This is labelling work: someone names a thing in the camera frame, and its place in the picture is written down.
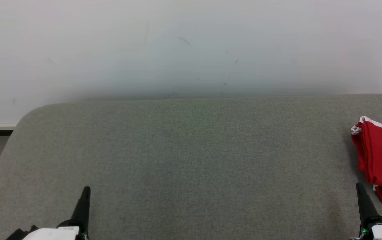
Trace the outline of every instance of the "dark stain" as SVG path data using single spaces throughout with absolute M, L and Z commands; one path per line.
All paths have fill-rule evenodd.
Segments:
M 187 41 L 185 38 L 178 37 L 178 39 L 191 46 L 191 43 L 189 41 Z
M 179 93 L 173 92 L 172 94 L 165 95 L 165 99 L 168 99 L 168 98 L 173 97 L 175 95 L 179 95 Z
M 56 65 L 56 63 L 54 63 L 54 61 L 52 61 L 52 59 L 50 59 L 49 57 L 47 57 L 47 62 L 52 65 Z

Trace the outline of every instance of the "white stripe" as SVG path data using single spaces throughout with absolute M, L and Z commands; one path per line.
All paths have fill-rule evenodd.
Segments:
M 378 127 L 381 127 L 382 128 L 382 123 L 378 123 L 377 121 L 374 121 L 366 116 L 362 116 L 360 117 L 360 122 L 361 123 L 366 123 L 366 122 L 369 122 L 369 123 L 373 123 L 373 125 L 375 126 L 378 126 Z
M 362 129 L 359 128 L 359 127 L 357 127 L 357 126 L 353 126 L 353 127 L 351 128 L 351 130 L 353 131 L 353 132 L 351 133 L 352 135 L 358 135 L 358 133 L 362 131 Z

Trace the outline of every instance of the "gray cushion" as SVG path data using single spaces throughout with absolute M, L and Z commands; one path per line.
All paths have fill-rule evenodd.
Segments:
M 382 95 L 36 109 L 0 158 L 0 239 L 69 219 L 86 185 L 91 239 L 355 237 L 362 115 L 382 123 Z

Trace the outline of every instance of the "white wall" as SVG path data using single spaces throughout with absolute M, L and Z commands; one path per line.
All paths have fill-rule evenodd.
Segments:
M 88 98 L 329 93 L 382 93 L 381 0 L 0 0 L 0 123 Z

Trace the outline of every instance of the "gray upholstered surface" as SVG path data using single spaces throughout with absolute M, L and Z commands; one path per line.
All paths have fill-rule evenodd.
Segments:
M 382 95 L 39 108 L 0 158 L 0 239 L 68 219 L 85 185 L 94 240 L 356 236 L 362 115 Z

